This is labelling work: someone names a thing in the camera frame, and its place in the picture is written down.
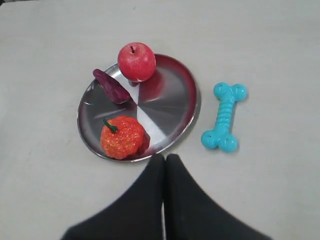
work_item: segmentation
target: white table surface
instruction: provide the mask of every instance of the white table surface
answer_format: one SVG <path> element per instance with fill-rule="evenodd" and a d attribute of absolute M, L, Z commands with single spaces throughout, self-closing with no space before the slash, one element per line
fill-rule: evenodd
<path fill-rule="evenodd" d="M 0 7 L 0 239 L 56 240 L 122 194 L 146 162 L 92 154 L 76 117 L 92 70 L 144 42 L 182 61 L 199 119 L 172 149 L 203 189 L 278 240 L 320 234 L 320 1 L 40 0 Z M 216 83 L 242 83 L 235 154 L 207 151 Z"/>

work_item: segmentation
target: plate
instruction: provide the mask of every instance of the plate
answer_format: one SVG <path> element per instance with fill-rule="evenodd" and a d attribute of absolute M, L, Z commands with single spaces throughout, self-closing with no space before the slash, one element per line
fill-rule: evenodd
<path fill-rule="evenodd" d="M 101 158 L 117 162 L 149 159 L 173 146 L 194 123 L 200 113 L 201 95 L 191 72 L 176 59 L 156 54 L 153 76 L 133 85 L 119 70 L 118 64 L 105 72 L 115 78 L 131 95 L 132 101 L 114 104 L 95 79 L 83 94 L 77 124 L 84 144 Z M 103 118 L 136 118 L 150 135 L 150 147 L 140 156 L 116 160 L 108 157 L 100 145 Z"/>

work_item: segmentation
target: red apple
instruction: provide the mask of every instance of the red apple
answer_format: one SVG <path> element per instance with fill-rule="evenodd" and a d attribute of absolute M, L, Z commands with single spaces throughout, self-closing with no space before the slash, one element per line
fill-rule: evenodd
<path fill-rule="evenodd" d="M 120 50 L 118 66 L 127 79 L 141 83 L 151 78 L 156 71 L 156 57 L 147 45 L 132 42 Z"/>

